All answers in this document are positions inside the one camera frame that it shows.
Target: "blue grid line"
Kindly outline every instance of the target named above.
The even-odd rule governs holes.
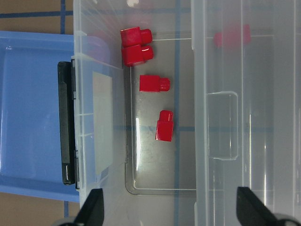
[[[66,2],[61,0],[61,34],[65,34]]]
[[[181,38],[181,0],[175,2],[175,38],[174,44],[174,118],[178,123],[175,125],[175,163],[174,163],[174,187],[179,188],[180,184],[180,40]],[[174,225],[179,225],[179,191],[174,195]]]
[[[45,17],[45,16],[60,16],[61,11],[49,11],[49,12],[29,12],[29,13],[1,13],[0,18],[25,18],[25,17]],[[69,10],[65,12],[66,16],[72,16],[73,11]]]

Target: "black latch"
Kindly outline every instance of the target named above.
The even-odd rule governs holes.
[[[277,219],[248,187],[237,188],[236,216],[242,226],[301,226],[291,216]]]
[[[102,226],[104,220],[103,190],[93,189],[73,223],[60,226]]]
[[[65,185],[72,185],[79,180],[78,153],[75,147],[74,128],[74,99],[76,92],[74,60],[71,62],[59,62],[57,72],[62,176]]]

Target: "red cap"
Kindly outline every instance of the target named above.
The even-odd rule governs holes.
[[[161,78],[159,83],[160,83],[160,91],[169,91],[170,80],[168,78]]]
[[[152,34],[150,29],[140,30],[140,27],[132,27],[120,30],[121,43],[124,48],[145,45],[152,42]]]
[[[233,26],[225,29],[223,32],[216,33],[213,41],[216,47],[236,48],[241,44],[241,33],[243,34],[243,44],[246,45],[251,42],[250,25],[243,25],[241,31],[240,26]]]
[[[156,140],[171,142],[173,137],[173,112],[163,110],[160,112],[159,121],[157,121]]]
[[[168,78],[160,78],[158,75],[140,75],[140,92],[169,91],[170,81]]]
[[[160,112],[159,121],[173,121],[174,113],[168,110]]]
[[[142,44],[145,45],[147,43],[152,42],[152,35],[150,29],[144,29],[140,31]]]
[[[154,52],[152,51],[152,47],[142,46],[141,51],[142,51],[144,60],[150,60],[150,59],[154,58]]]
[[[123,48],[121,49],[121,54],[124,64],[128,67],[145,63],[146,60],[154,57],[150,46],[141,47],[140,45]]]

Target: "red block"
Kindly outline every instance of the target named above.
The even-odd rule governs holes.
[[[169,91],[170,80],[158,75],[140,75],[140,92]]]
[[[174,129],[173,115],[172,111],[163,110],[160,112],[159,121],[157,122],[156,140],[171,142]]]
[[[233,48],[240,46],[241,43],[241,28],[240,26],[233,26],[230,29],[225,29],[222,32],[214,35],[214,44],[216,47]],[[251,42],[250,25],[243,26],[243,44],[246,45]]]
[[[150,46],[130,46],[121,50],[123,63],[128,66],[134,66],[153,59],[154,52]]]
[[[145,45],[152,42],[150,29],[140,30],[140,27],[133,27],[120,31],[122,46]]]

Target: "blue plastic bin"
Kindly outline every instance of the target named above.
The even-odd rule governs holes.
[[[57,63],[73,36],[0,32],[0,192],[79,201],[62,183]]]

